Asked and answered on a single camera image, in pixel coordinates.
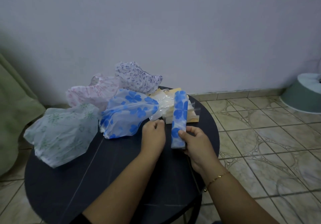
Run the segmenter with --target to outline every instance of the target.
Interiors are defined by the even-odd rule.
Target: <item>blue flower plastic bag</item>
[[[183,90],[175,92],[172,122],[172,149],[185,149],[185,142],[179,137],[179,130],[186,131],[188,98]]]
[[[145,94],[119,89],[103,111],[100,131],[107,139],[134,135],[142,121],[158,110],[158,102]]]

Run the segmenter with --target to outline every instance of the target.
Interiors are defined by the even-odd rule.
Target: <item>hand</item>
[[[163,120],[148,121],[142,127],[141,153],[158,159],[164,149],[165,141],[165,123]]]
[[[191,158],[193,169],[203,176],[204,168],[214,162],[219,162],[219,159],[215,155],[210,140],[200,128],[186,126],[186,131],[192,132],[195,136],[179,130],[179,136],[187,144],[184,153]]]

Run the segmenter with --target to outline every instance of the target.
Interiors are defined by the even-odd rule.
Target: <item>white wall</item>
[[[321,0],[0,0],[0,51],[45,104],[119,61],[188,93],[283,87],[320,48]]]

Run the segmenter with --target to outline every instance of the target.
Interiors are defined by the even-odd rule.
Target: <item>pink floral plastic bag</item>
[[[95,74],[89,86],[74,86],[66,91],[67,102],[73,107],[82,103],[90,103],[104,111],[108,101],[119,89],[120,79],[104,77],[101,73]]]

